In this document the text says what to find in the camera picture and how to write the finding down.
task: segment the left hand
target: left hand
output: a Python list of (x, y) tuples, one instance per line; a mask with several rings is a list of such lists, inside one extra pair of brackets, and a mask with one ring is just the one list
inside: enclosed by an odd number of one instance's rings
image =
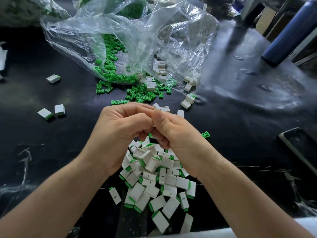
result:
[(144, 141), (153, 130), (153, 110), (150, 105), (134, 102), (105, 107), (80, 156), (93, 168), (103, 169), (105, 176), (113, 175), (133, 138), (139, 136)]

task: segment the right hand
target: right hand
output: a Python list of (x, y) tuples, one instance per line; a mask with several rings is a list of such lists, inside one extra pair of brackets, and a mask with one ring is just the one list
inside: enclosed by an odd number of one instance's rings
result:
[(151, 134), (164, 149), (171, 148), (186, 171), (193, 177), (205, 169), (208, 159), (220, 155), (207, 140), (183, 117), (155, 110), (155, 129)]

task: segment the forearm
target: forearm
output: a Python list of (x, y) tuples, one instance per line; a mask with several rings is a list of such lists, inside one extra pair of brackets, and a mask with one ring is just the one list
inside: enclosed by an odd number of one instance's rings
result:
[(238, 238), (313, 238), (228, 160), (211, 147), (198, 177)]
[(107, 175), (79, 156), (0, 220), (2, 237), (66, 237)]

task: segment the hand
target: hand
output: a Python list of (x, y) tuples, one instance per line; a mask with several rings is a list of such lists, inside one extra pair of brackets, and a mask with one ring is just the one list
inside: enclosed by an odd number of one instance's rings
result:
[(172, 148), (186, 171), (197, 177), (208, 158), (220, 155), (187, 120), (179, 115), (156, 110), (152, 113), (155, 129), (151, 134), (164, 149)]
[(81, 155), (94, 168), (113, 175), (121, 166), (133, 138), (144, 141), (153, 130), (152, 112), (147, 104), (127, 103), (105, 107)]

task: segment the blue water bottle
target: blue water bottle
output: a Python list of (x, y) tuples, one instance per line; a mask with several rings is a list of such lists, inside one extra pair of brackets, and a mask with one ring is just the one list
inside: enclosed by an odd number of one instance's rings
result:
[(262, 55), (272, 67), (279, 65), (317, 27), (317, 0), (308, 0)]

